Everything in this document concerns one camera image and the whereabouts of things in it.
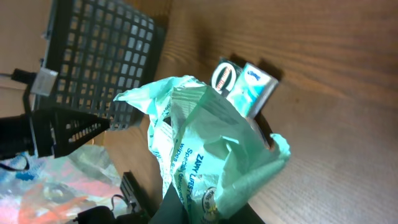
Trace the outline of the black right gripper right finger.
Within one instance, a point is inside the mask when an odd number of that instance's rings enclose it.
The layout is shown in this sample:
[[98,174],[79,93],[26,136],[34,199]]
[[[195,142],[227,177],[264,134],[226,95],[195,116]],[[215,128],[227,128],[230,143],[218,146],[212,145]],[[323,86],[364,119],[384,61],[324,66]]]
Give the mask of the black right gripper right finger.
[[247,203],[229,219],[221,219],[219,224],[265,224],[265,222]]

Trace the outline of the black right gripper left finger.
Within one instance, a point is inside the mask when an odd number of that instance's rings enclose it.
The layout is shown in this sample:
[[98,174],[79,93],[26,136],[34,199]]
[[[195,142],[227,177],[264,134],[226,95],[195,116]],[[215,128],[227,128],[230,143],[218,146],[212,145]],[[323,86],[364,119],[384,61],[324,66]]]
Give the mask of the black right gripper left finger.
[[187,211],[182,205],[177,191],[170,184],[158,211],[149,221],[149,224],[189,224]]

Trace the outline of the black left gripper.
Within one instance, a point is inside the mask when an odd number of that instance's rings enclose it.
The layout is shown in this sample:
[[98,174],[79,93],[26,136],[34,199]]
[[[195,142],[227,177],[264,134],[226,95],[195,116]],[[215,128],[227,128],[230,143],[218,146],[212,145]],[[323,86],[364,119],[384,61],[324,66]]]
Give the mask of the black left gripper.
[[38,157],[64,157],[109,127],[106,118],[57,107],[36,110],[32,116],[1,118],[1,160],[12,159],[22,152],[33,156],[35,146]]

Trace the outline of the green wet wipes pack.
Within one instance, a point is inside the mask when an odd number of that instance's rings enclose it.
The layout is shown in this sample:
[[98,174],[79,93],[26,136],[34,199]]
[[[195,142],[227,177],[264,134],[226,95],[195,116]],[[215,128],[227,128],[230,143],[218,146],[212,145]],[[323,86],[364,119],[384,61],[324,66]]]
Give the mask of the green wet wipes pack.
[[191,223],[217,223],[242,208],[290,158],[273,134],[274,149],[235,107],[195,77],[168,77],[116,95],[147,114],[148,148]]

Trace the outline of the small green wipes pack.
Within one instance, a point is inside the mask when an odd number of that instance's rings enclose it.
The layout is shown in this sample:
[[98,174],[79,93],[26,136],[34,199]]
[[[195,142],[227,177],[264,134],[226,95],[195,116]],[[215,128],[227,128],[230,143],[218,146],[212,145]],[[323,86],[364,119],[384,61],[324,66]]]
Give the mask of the small green wipes pack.
[[254,66],[246,63],[233,89],[226,99],[245,118],[255,118],[279,81]]

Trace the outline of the roll of tape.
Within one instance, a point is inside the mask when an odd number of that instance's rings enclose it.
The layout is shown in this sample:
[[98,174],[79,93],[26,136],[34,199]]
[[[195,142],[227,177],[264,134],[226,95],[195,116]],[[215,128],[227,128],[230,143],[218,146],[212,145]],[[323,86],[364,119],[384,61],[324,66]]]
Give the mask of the roll of tape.
[[233,89],[243,68],[221,57],[211,76],[210,85],[223,97],[227,97]]

